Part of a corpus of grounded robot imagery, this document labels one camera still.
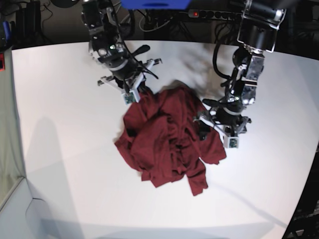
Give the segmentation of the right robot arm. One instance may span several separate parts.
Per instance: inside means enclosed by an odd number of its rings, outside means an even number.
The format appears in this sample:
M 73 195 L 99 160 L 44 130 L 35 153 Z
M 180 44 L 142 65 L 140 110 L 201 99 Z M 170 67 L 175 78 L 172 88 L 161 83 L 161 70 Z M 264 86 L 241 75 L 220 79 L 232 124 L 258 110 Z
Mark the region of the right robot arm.
M 151 69 L 160 64 L 161 59 L 137 60 L 136 56 L 150 50 L 149 45 L 142 45 L 134 52 L 128 49 L 124 39 L 134 33 L 133 11 L 129 11 L 131 23 L 119 23 L 110 0 L 85 0 L 81 18 L 89 32 L 89 54 L 111 72 L 110 76 L 98 80 L 98 86 L 108 84 L 120 90 L 127 105 L 139 102 L 146 75 L 154 74 Z

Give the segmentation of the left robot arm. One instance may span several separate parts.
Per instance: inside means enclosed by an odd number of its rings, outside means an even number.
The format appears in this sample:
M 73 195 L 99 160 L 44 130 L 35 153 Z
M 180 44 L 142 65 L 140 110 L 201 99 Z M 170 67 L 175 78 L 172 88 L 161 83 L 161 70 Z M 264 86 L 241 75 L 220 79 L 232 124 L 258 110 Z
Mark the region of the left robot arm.
M 210 109 L 199 112 L 195 121 L 208 121 L 220 130 L 225 148 L 238 148 L 239 135 L 247 131 L 246 125 L 251 119 L 241 113 L 256 100 L 258 78 L 264 69 L 264 52 L 274 51 L 277 33 L 291 5 L 290 0 L 247 0 L 238 33 L 230 32 L 216 43 L 212 63 L 215 73 L 225 79 L 220 85 L 225 95 L 219 100 L 203 99 Z M 217 55 L 223 41 L 234 35 L 240 45 L 232 57 L 232 74 L 225 75 L 218 70 Z

